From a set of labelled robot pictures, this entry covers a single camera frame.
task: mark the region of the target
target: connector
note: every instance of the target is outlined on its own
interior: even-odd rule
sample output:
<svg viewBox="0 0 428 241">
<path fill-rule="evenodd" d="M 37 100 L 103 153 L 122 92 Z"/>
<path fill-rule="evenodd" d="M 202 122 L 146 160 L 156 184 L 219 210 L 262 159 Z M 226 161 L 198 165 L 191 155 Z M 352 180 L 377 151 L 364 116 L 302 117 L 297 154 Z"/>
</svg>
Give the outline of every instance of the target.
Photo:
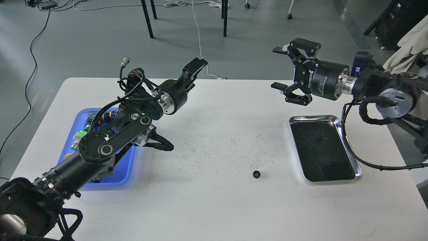
<svg viewBox="0 0 428 241">
<path fill-rule="evenodd" d="M 129 57 L 124 58 L 123 62 L 120 64 L 120 66 L 125 67 L 129 63 L 129 61 L 131 61 L 131 59 Z"/>
</svg>

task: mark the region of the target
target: white table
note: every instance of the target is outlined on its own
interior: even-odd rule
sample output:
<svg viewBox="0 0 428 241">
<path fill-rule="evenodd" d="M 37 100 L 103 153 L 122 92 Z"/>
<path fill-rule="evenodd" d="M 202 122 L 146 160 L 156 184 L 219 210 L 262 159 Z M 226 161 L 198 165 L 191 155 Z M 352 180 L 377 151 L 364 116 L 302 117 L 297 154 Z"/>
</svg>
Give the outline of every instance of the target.
<svg viewBox="0 0 428 241">
<path fill-rule="evenodd" d="M 361 165 L 362 180 L 338 185 L 313 185 L 302 177 L 288 119 L 340 117 L 351 96 L 314 97 L 304 107 L 286 103 L 272 82 L 197 80 L 176 114 L 153 123 L 174 151 L 140 148 L 127 184 L 82 190 L 81 199 L 66 201 L 65 207 L 83 212 L 73 238 L 428 240 L 428 210 L 407 170 Z M 55 166 L 75 115 L 117 95 L 123 93 L 114 78 L 67 79 L 13 178 L 32 180 Z M 347 132 L 364 160 L 404 165 L 387 127 L 363 123 L 356 108 Z M 252 177 L 254 170 L 262 173 L 259 179 Z M 59 238 L 58 228 L 47 237 Z"/>
</svg>

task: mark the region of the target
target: power strip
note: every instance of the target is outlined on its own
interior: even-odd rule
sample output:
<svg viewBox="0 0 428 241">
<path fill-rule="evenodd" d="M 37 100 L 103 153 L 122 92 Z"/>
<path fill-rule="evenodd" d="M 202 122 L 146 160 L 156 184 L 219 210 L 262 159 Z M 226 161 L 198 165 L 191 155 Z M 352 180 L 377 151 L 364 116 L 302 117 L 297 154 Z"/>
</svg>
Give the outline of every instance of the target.
<svg viewBox="0 0 428 241">
<path fill-rule="evenodd" d="M 56 2 L 54 2 L 54 1 L 39 4 L 39 8 L 42 10 L 48 10 L 48 9 L 51 9 L 54 7 L 56 7 Z"/>
</svg>

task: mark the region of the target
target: black equipment cabinet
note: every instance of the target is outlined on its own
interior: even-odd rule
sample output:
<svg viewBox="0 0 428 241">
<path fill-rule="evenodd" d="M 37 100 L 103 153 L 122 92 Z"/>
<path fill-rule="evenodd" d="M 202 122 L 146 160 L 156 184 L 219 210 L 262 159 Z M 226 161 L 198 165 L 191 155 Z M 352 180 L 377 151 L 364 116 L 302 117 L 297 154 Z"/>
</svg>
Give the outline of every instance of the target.
<svg viewBox="0 0 428 241">
<path fill-rule="evenodd" d="M 397 43 L 428 14 L 428 0 L 392 0 L 386 10 L 364 31 L 373 31 L 382 49 L 398 49 Z"/>
</svg>

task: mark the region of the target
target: green connector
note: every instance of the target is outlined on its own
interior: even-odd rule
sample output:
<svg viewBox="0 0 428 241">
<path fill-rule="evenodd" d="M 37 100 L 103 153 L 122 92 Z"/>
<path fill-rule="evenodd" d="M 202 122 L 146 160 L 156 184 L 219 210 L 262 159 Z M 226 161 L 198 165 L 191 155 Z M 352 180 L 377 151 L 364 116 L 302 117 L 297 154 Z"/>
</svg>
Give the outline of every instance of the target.
<svg viewBox="0 0 428 241">
<path fill-rule="evenodd" d="M 81 130 L 81 131 L 77 132 L 77 133 L 76 133 L 76 136 L 84 137 L 86 134 L 88 134 L 88 132 L 87 132 L 87 131 L 84 131 L 84 129 L 83 129 L 83 130 Z"/>
</svg>

